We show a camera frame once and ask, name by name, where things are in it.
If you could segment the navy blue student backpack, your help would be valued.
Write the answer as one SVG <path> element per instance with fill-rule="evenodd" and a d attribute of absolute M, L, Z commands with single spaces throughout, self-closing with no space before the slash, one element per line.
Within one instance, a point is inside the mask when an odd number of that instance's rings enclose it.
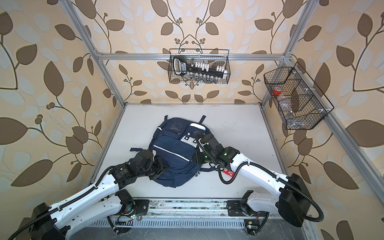
<path fill-rule="evenodd" d="M 164 117 L 164 121 L 157 127 L 148 150 L 156 152 L 154 164 L 162 163 L 167 167 L 154 181 L 164 187 L 176 188 L 188 182 L 200 171 L 206 156 L 199 156 L 199 147 L 195 140 L 195 132 L 202 135 L 211 131 L 203 122 L 203 115 L 199 122 L 182 118 Z"/>

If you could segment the red stationery blister pack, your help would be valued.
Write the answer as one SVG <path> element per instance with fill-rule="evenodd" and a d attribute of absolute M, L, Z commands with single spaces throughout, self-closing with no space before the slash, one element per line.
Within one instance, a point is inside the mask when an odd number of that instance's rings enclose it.
<path fill-rule="evenodd" d="M 226 169 L 226 168 L 224 168 L 224 169 L 222 170 L 222 173 L 225 174 L 225 175 L 227 175 L 227 176 L 229 176 L 229 177 L 231 177 L 231 178 L 233 178 L 234 175 L 235 175 L 235 173 L 234 173 L 233 171 L 228 170 L 228 169 Z"/>

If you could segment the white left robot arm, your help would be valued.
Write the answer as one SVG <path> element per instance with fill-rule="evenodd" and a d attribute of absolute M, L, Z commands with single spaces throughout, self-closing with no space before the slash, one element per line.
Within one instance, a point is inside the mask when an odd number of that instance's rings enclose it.
<path fill-rule="evenodd" d="M 126 186 L 138 178 L 155 180 L 168 165 L 152 151 L 138 152 L 125 163 L 106 168 L 99 179 L 77 194 L 34 209 L 34 223 L 28 227 L 32 240 L 67 240 L 93 222 L 113 215 L 135 219 L 138 207 Z"/>

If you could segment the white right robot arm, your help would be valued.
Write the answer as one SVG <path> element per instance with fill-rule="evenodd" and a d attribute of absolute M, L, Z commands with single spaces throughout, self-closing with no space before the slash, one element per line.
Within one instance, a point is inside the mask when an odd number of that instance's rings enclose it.
<path fill-rule="evenodd" d="M 236 211 L 249 217 L 257 212 L 278 214 L 295 227 L 301 227 L 305 220 L 320 222 L 324 219 L 321 208 L 299 176 L 269 170 L 232 147 L 224 148 L 212 134 L 195 132 L 195 141 L 204 159 L 214 165 L 223 184 L 230 185 L 242 175 L 268 191 L 267 195 L 247 191 Z"/>

